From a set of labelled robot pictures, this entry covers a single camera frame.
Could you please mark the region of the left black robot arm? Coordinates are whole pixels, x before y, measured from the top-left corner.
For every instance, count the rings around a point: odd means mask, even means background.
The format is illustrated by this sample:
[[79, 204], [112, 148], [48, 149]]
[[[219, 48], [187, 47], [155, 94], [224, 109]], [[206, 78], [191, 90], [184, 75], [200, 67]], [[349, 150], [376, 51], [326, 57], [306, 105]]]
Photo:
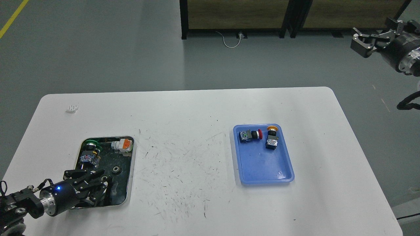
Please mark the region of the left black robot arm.
[[38, 186], [6, 194], [1, 181], [1, 235], [22, 236], [27, 228], [24, 217], [37, 219], [44, 214], [54, 217], [78, 205], [102, 207], [111, 200], [113, 177], [104, 170], [66, 170], [63, 180], [54, 183], [46, 178]]

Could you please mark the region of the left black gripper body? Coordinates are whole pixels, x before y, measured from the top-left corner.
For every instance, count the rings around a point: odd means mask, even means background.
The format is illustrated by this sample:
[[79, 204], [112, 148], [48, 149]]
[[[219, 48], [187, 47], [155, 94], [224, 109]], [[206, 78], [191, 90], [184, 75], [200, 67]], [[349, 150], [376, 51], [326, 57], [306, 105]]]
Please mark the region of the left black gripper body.
[[39, 194], [44, 212], [52, 217], [73, 208], [84, 198], [86, 198], [86, 193], [73, 187], [67, 181], [45, 187]]

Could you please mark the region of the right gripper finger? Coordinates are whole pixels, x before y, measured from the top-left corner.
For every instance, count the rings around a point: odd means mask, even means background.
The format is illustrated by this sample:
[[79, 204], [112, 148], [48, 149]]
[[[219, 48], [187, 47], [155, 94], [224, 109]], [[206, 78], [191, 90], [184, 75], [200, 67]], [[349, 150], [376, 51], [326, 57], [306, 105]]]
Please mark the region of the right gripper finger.
[[370, 57], [374, 52], [380, 52], [386, 49], [388, 37], [385, 33], [366, 34], [357, 28], [353, 28], [353, 36], [350, 48], [363, 58]]
[[409, 22], [388, 17], [385, 20], [384, 29], [382, 29], [380, 33], [374, 33], [372, 37], [376, 41], [392, 41], [393, 39], [407, 33], [412, 33], [412, 28]]

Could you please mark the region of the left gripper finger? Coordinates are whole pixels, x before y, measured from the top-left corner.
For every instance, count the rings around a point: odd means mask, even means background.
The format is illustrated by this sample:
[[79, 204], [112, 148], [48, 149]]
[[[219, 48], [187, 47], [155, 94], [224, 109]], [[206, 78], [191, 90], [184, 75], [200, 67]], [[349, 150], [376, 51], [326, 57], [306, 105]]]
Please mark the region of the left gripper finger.
[[114, 205], [118, 182], [111, 178], [83, 183], [77, 187], [78, 207], [107, 207]]
[[91, 171], [87, 169], [66, 170], [63, 180], [74, 188], [93, 188], [103, 184], [102, 176], [104, 173], [104, 169]]

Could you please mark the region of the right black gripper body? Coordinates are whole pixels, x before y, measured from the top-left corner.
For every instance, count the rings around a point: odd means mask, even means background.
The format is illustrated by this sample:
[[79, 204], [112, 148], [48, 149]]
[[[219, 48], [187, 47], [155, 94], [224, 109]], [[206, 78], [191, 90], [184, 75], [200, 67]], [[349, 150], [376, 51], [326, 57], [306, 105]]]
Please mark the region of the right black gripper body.
[[381, 51], [381, 56], [396, 72], [405, 75], [420, 75], [420, 38], [414, 33], [405, 33], [392, 40]]

